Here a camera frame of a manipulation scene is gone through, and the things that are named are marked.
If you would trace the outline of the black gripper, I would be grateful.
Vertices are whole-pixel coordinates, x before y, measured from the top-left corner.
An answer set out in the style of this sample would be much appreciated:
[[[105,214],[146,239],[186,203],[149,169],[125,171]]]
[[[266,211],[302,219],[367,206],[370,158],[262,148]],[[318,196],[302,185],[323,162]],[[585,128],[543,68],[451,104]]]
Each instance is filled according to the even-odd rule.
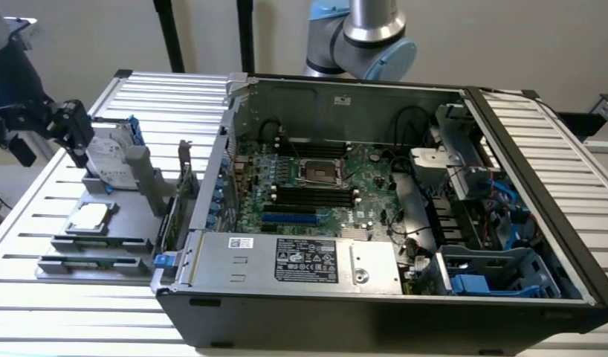
[[[86,148],[94,137],[94,130],[79,100],[66,100],[55,107],[47,132],[51,141],[65,149],[75,166],[85,168],[89,161]]]

